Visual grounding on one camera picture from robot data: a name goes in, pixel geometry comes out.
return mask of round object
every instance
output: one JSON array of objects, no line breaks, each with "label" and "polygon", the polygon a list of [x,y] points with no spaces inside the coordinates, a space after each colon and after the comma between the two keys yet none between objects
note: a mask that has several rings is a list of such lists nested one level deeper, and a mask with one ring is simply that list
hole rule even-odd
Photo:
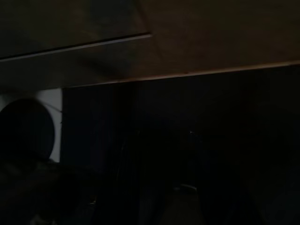
[{"label": "round object", "polygon": [[1,151],[49,159],[54,124],[47,109],[34,99],[19,99],[0,112]]}]

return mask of wooden surface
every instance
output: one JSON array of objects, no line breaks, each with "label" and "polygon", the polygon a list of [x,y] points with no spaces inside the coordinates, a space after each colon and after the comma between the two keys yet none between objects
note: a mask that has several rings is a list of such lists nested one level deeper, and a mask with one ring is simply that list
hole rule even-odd
[{"label": "wooden surface", "polygon": [[146,31],[131,0],[0,0],[0,57]]},{"label": "wooden surface", "polygon": [[300,60],[299,6],[297,0],[0,0],[2,59],[152,34],[147,40],[0,60],[0,87],[41,90],[289,64]]}]

